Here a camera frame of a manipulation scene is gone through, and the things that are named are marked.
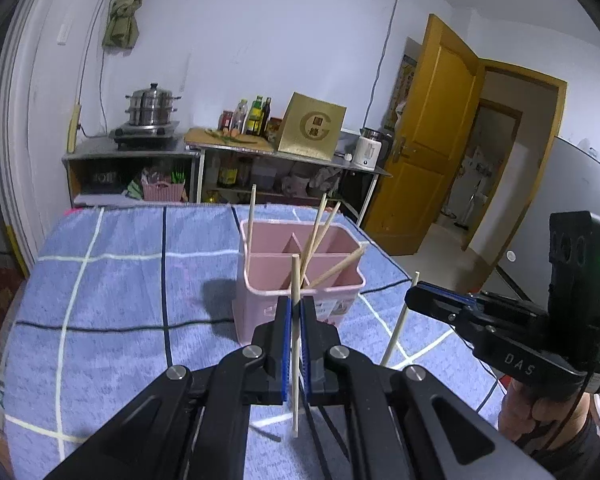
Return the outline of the person's right hand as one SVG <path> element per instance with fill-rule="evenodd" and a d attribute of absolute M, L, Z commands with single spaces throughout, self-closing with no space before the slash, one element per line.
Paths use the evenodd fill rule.
<path fill-rule="evenodd" d="M 573 396 L 564 402 L 550 399 L 534 400 L 529 387 L 512 379 L 498 414 L 498 431 L 507 439 L 516 442 L 525 434 L 530 434 L 536 422 L 554 422 L 554 431 L 561 422 L 566 422 L 562 431 L 547 447 L 549 450 L 559 448 L 571 441 L 588 420 L 591 396 L 585 393 L 580 397 L 578 405 L 574 406 L 577 398 L 578 396 Z"/>

